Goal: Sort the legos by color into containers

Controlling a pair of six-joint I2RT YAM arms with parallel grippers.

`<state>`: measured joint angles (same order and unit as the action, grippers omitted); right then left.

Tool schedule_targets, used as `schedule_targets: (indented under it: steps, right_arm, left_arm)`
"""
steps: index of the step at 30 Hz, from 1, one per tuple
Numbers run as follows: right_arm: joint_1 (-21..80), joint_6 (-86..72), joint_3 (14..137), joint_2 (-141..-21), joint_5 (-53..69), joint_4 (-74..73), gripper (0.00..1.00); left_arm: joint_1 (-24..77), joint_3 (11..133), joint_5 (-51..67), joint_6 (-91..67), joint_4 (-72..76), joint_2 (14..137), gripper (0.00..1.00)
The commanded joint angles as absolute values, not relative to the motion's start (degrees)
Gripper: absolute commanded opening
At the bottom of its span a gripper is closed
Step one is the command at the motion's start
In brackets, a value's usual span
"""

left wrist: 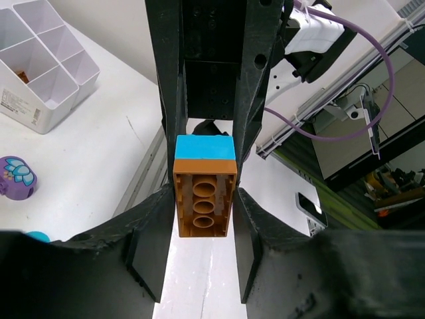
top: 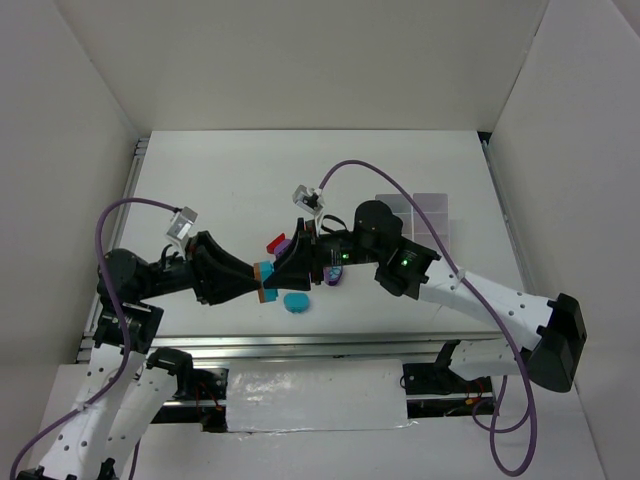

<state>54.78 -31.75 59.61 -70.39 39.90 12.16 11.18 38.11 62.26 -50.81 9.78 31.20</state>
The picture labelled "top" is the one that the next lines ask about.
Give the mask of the brown lego plate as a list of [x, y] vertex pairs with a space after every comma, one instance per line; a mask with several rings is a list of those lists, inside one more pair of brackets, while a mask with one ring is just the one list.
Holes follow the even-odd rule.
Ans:
[[266, 302], [265, 299], [265, 289], [263, 286], [263, 281], [262, 281], [262, 273], [261, 273], [261, 263], [260, 262], [256, 262], [253, 265], [253, 272], [254, 272], [254, 278], [258, 284], [258, 289], [257, 289], [257, 293], [258, 293], [258, 298], [259, 298], [259, 302], [261, 304]]

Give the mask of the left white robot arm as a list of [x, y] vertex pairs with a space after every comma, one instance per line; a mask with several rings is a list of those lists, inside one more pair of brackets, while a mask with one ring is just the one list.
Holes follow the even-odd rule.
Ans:
[[37, 465], [13, 479], [119, 479], [137, 458], [141, 437], [165, 401], [195, 392], [193, 358], [152, 349], [163, 311], [151, 298], [183, 290], [204, 305], [256, 291], [253, 266], [224, 251], [207, 232], [153, 263], [126, 249], [98, 269], [102, 304], [93, 351], [72, 409], [43, 430], [56, 438]]

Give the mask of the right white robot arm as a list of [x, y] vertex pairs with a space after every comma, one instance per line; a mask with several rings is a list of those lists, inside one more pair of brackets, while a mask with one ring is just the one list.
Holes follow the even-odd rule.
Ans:
[[549, 391], [568, 392], [587, 340], [579, 302], [528, 295], [460, 268], [404, 237], [403, 222], [379, 200], [360, 204], [352, 229], [330, 230], [299, 219], [291, 243], [263, 281], [267, 289], [308, 291], [325, 269], [373, 264], [389, 294], [447, 307], [502, 330], [502, 346], [452, 341], [439, 356], [460, 378], [518, 375]]

